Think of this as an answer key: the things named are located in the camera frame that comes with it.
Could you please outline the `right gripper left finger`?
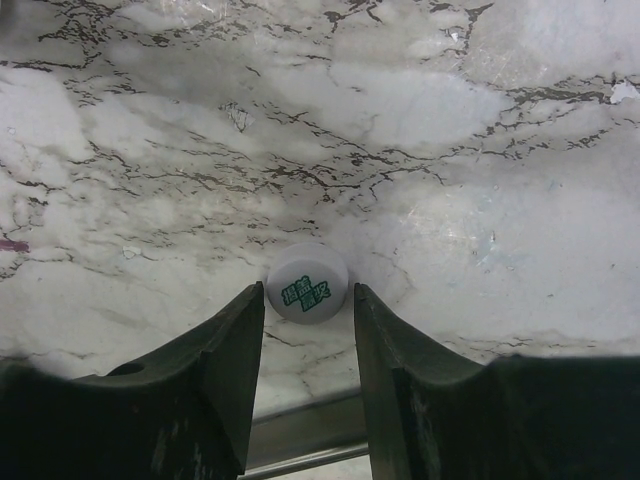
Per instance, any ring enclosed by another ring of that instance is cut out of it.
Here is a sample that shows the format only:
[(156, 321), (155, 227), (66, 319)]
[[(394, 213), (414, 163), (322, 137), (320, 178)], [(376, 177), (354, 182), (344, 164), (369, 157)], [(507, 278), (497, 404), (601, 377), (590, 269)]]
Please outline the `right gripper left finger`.
[(235, 479), (246, 469), (264, 288), (104, 376), (1, 363), (5, 479)]

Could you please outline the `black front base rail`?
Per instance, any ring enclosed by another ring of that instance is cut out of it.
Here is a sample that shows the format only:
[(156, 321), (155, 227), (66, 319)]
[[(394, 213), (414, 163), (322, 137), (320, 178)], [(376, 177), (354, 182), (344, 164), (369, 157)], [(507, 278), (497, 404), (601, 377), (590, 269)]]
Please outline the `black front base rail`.
[(252, 423), (244, 479), (271, 479), (369, 454), (361, 390), (349, 389)]

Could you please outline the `green white bottle cap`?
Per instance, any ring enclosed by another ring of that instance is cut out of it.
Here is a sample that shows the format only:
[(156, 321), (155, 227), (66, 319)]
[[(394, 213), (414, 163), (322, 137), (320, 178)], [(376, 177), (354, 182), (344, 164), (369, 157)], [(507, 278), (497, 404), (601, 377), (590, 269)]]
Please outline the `green white bottle cap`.
[(279, 252), (268, 271), (268, 300), (284, 320), (309, 325), (330, 320), (348, 294), (342, 256), (319, 243), (298, 243)]

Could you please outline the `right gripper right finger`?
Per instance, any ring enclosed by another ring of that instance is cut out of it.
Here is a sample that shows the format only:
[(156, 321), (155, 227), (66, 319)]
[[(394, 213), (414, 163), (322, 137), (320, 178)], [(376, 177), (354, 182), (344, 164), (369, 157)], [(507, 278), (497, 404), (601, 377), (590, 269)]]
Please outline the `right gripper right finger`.
[(502, 356), (482, 365), (364, 284), (354, 325), (377, 479), (635, 479), (635, 356)]

